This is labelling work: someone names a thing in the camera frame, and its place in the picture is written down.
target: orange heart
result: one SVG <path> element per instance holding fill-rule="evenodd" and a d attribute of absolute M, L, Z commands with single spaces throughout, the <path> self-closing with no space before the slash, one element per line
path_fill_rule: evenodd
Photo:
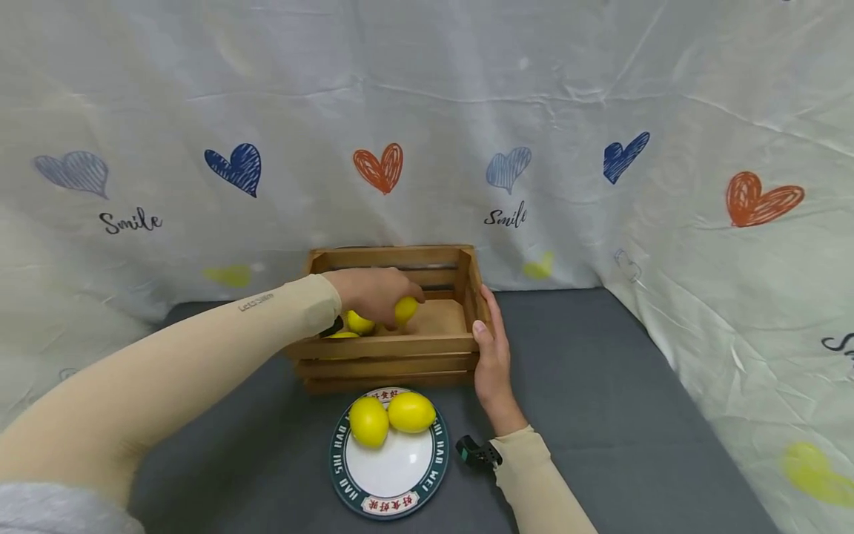
<path fill-rule="evenodd" d="M 392 143 L 383 150 L 383 159 L 377 161 L 368 150 L 356 150 L 353 153 L 353 163 L 365 182 L 388 195 L 401 179 L 403 170 L 403 149 L 397 143 Z"/>
<path fill-rule="evenodd" d="M 727 210 L 733 226 L 759 226 L 782 217 L 804 200 L 803 187 L 783 185 L 762 194 L 762 180 L 750 172 L 736 174 L 727 188 Z"/>

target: wooden crate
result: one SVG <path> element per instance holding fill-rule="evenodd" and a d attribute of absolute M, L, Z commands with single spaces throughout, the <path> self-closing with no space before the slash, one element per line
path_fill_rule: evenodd
<path fill-rule="evenodd" d="M 421 285 L 427 302 L 397 332 L 377 325 L 372 336 L 290 345 L 285 353 L 309 393 L 471 383 L 478 357 L 471 324 L 480 319 L 491 326 L 474 247 L 317 249 L 308 257 L 306 272 L 350 267 L 397 267 Z"/>

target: wrist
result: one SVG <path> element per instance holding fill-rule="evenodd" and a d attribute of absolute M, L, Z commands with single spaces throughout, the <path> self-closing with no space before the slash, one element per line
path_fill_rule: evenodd
<path fill-rule="evenodd" d="M 528 426 L 528 420 L 512 395 L 482 401 L 482 405 L 497 437 L 513 434 Z"/>
<path fill-rule="evenodd" d="M 335 288 L 335 291 L 338 292 L 338 298 L 341 299 L 342 311 L 355 308 L 356 288 L 350 283 L 349 277 L 344 271 L 329 271 L 321 273 L 320 276 L 329 281 L 332 287 Z"/>

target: black device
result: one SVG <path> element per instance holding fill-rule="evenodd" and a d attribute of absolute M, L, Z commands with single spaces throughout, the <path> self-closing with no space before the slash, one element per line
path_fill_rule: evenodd
<path fill-rule="evenodd" d="M 326 330 L 322 331 L 320 333 L 320 336 L 321 337 L 329 337 L 332 334 L 334 334 L 335 332 L 338 332 L 339 330 L 341 330 L 343 327 L 344 327 L 344 319 L 341 318 L 341 315 L 338 315 L 335 318 L 335 323 L 333 323 L 332 326 L 330 326 Z"/>
<path fill-rule="evenodd" d="M 504 461 L 492 443 L 486 442 L 480 446 L 467 434 L 457 442 L 457 452 L 462 457 L 463 462 L 473 469 L 492 470 Z"/>

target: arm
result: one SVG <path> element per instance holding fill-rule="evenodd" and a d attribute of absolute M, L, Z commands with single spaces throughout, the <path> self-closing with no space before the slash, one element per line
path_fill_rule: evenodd
<path fill-rule="evenodd" d="M 75 374 L 0 434 L 0 482 L 53 482 L 127 504 L 139 462 L 282 347 L 342 309 L 394 324 L 424 295 L 396 269 L 311 275 L 183 320 Z"/>
<path fill-rule="evenodd" d="M 596 534 L 570 488 L 552 463 L 540 434 L 528 425 L 510 384 L 510 347 L 501 310 L 492 292 L 481 289 L 494 322 L 495 335 L 476 321 L 472 330 L 481 356 L 475 389 L 499 436 L 491 443 L 503 462 L 495 481 L 516 515 L 520 534 Z"/>

